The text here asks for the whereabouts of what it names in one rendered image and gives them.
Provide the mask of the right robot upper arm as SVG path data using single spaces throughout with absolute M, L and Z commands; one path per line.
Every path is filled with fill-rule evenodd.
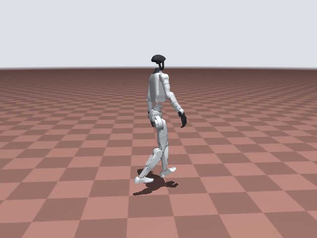
M 171 100 L 170 96 L 169 96 L 169 94 L 170 94 L 170 84 L 169 84 L 169 76 L 168 76 L 168 74 L 159 74 L 159 80 L 160 80 L 160 82 L 162 82 L 166 99 Z

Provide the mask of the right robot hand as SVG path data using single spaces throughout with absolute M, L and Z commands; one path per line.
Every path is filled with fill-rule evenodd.
M 178 114 L 181 117 L 181 121 L 182 121 L 182 127 L 181 128 L 183 128 L 186 125 L 186 123 L 187 123 L 187 121 L 186 121 L 187 118 L 185 116 L 185 113 L 183 113 L 183 115 L 182 115 L 181 112 L 178 112 Z

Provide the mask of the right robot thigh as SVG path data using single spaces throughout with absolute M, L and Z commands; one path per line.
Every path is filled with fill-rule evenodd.
M 158 137 L 158 147 L 153 150 L 153 155 L 157 150 L 161 150 L 162 154 L 165 151 L 168 139 L 168 131 L 165 119 L 161 119 L 160 116 L 155 116 L 154 126 L 158 128 L 157 137 Z

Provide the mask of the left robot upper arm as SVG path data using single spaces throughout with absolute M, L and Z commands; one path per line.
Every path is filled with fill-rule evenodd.
M 148 86 L 147 98 L 148 98 L 149 100 L 151 100 L 151 97 L 150 97 L 150 79 L 149 79 L 149 86 Z

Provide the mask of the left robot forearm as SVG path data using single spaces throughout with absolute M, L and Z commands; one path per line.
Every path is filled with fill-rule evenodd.
M 148 98 L 147 98 L 147 103 L 148 103 L 148 112 L 149 112 L 150 109 L 153 108 L 153 103 Z

